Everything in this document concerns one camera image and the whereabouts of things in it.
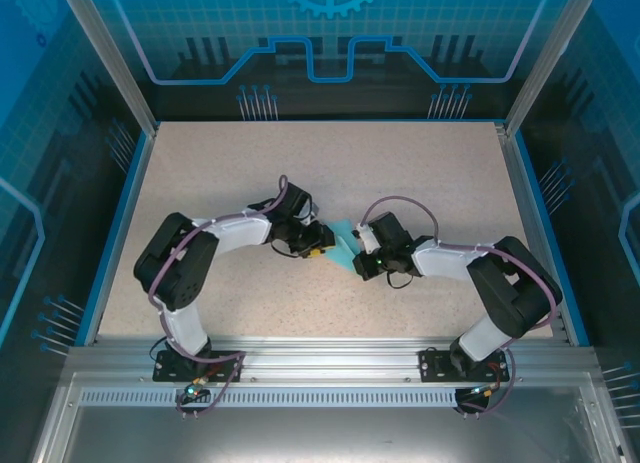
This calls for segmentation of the blue printed side panel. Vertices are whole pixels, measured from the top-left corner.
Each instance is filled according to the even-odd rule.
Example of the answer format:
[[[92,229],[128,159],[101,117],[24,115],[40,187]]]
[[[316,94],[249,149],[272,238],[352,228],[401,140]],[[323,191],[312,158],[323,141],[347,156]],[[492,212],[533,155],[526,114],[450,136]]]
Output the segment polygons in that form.
[[[30,463],[145,132],[66,0],[0,0],[0,463]]]
[[[563,263],[572,322],[597,355],[640,463],[640,0],[592,0],[521,126]]]

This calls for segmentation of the blue table edge strip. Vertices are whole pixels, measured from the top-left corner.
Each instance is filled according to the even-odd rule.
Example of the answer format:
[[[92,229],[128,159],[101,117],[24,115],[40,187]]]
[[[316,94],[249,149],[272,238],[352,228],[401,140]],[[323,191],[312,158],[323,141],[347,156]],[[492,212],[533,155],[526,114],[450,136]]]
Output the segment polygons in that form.
[[[534,212],[533,219],[536,225],[536,235],[540,238],[540,243],[537,244],[536,251],[540,253],[540,260],[544,261],[549,273],[555,278],[555,281],[559,284],[563,293],[563,301],[559,305],[558,318],[562,320],[567,338],[573,346],[588,347],[591,345],[591,341],[587,334],[566,265],[560,252],[550,214],[544,203],[540,183],[527,146],[520,131],[518,131],[512,139],[514,150],[519,158],[519,163],[522,166],[522,172],[526,179],[527,189],[531,193],[531,206]]]
[[[92,345],[98,334],[155,140],[142,133],[136,145],[76,334],[76,346]]]

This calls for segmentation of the aluminium frame post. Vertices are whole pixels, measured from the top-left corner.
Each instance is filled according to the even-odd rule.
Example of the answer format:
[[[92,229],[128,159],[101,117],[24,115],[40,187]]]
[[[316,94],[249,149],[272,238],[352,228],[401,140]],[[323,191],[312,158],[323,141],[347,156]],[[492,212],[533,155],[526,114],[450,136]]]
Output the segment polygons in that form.
[[[566,51],[593,0],[568,0],[504,122],[514,137],[526,119],[560,57]]]
[[[141,130],[156,137],[157,124],[133,74],[92,0],[66,0]]]

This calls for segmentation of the aluminium side rail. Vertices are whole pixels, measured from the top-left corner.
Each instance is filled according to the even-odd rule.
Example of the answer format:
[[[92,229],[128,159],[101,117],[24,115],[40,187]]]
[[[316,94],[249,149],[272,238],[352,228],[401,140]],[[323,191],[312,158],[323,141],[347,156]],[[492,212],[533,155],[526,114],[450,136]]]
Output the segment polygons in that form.
[[[506,136],[504,124],[501,121],[498,121],[495,124],[495,129],[530,252],[538,259],[541,265],[549,273],[548,268],[544,264],[544,261],[540,260],[539,258],[540,253],[536,251],[536,246],[540,243],[540,238],[536,235],[536,225],[535,220],[533,219],[534,212],[531,206],[531,193],[527,189],[526,179],[524,178],[522,172],[522,166],[519,163],[519,158],[517,157],[516,151],[514,150],[513,139],[512,137]],[[558,342],[562,341],[568,345],[573,346],[567,338],[562,320],[558,318],[558,310],[557,316],[549,325],[552,333],[552,339],[557,340]]]

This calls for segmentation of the blue printed wide enclosure panel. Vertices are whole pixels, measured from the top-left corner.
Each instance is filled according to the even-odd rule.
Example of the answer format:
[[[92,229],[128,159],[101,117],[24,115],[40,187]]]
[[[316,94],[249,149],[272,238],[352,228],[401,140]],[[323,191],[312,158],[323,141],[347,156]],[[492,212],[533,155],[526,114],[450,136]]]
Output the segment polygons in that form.
[[[93,0],[161,121],[504,117],[565,0]]]

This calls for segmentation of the light blue paper sheet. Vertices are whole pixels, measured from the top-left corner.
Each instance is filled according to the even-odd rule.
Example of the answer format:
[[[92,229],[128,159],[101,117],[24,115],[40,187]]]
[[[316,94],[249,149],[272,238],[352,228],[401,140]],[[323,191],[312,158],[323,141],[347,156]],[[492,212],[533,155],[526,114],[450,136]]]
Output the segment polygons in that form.
[[[360,253],[360,245],[353,234],[354,225],[349,219],[327,222],[334,234],[335,246],[326,251],[325,256],[333,263],[355,273],[353,260]]]

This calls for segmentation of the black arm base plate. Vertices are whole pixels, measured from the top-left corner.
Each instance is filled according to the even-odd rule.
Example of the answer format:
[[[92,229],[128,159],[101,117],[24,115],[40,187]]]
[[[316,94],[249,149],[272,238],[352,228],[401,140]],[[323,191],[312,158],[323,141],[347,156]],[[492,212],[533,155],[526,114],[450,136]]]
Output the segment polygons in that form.
[[[417,353],[422,383],[491,383],[509,382],[506,354],[502,350],[476,362],[464,353],[437,350],[435,347]]]
[[[209,382],[223,383],[238,368],[238,360],[223,363],[198,363],[179,355],[172,349],[160,351],[155,358],[152,380],[154,382],[192,382],[206,377]]]

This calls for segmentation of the aluminium mounting rail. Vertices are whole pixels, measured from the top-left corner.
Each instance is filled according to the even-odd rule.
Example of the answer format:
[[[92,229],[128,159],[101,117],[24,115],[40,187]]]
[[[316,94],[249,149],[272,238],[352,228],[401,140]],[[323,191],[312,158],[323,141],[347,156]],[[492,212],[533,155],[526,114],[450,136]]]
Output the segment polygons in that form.
[[[144,386],[151,383],[151,340],[103,337],[69,351],[65,384]],[[219,337],[214,349],[240,350],[246,359],[244,386],[415,386],[417,353],[448,349],[446,338]],[[512,344],[519,388],[574,387],[604,378],[591,347],[552,338],[524,338]]]

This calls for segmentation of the grey metal tray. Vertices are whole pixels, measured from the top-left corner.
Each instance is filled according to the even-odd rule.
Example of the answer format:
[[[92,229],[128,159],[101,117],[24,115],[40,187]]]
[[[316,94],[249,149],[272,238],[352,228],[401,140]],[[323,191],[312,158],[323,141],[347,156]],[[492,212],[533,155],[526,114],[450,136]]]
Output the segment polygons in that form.
[[[604,389],[518,388],[497,411],[85,407],[56,391],[29,463],[632,463]]]

